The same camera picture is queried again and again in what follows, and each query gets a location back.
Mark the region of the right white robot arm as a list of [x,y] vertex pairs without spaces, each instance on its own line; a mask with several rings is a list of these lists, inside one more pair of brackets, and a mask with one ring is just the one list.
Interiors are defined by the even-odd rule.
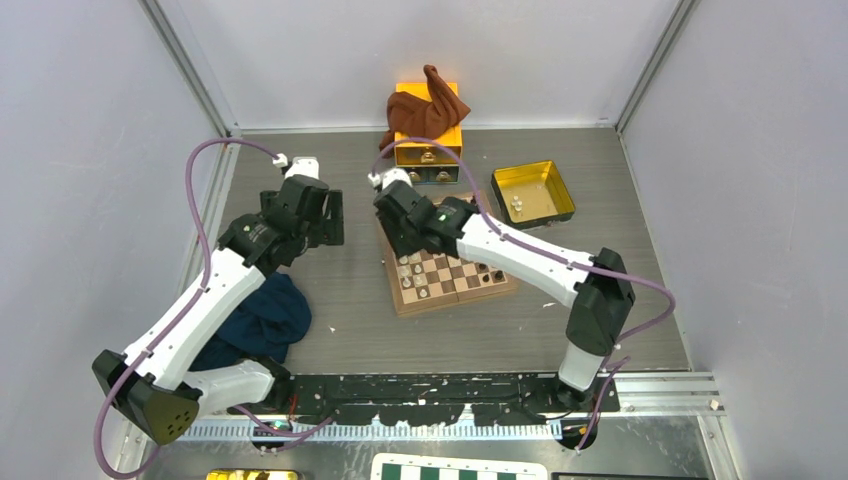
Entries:
[[596,375],[635,302],[616,252],[573,251],[518,231],[493,217],[477,194],[435,202],[417,192],[401,168],[370,173],[367,179],[375,191],[376,217],[395,257],[426,251],[484,264],[568,308],[556,400],[571,411],[592,400]]

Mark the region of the wooden chess board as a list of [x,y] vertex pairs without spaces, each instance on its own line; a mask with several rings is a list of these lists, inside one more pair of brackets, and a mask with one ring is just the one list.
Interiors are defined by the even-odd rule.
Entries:
[[[518,290],[518,279],[491,265],[426,251],[396,258],[381,227],[377,228],[377,233],[393,304],[400,316],[488,300]],[[420,274],[414,272],[416,264],[422,267]],[[408,277],[399,274],[401,266],[409,267]],[[493,278],[496,271],[504,273],[504,279],[500,282]],[[423,275],[426,283],[416,286],[416,275]],[[427,290],[426,298],[419,297],[418,291],[421,288]]]

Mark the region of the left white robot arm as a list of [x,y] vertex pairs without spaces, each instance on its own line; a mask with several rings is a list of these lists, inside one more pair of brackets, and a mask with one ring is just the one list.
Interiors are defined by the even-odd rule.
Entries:
[[142,337],[122,352],[104,350],[93,361],[110,405],[159,446],[218,410],[256,403],[277,413],[290,403],[291,385],[267,362],[190,369],[226,318],[269,275],[309,248],[343,242],[342,196],[320,180],[318,160],[275,163],[284,180],[260,212],[230,223],[209,266]]

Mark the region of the yellow metal tray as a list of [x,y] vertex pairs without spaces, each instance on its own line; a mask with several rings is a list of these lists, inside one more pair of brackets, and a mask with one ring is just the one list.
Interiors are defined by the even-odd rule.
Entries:
[[495,169],[491,186],[503,221],[529,230],[569,221],[575,203],[552,160]]

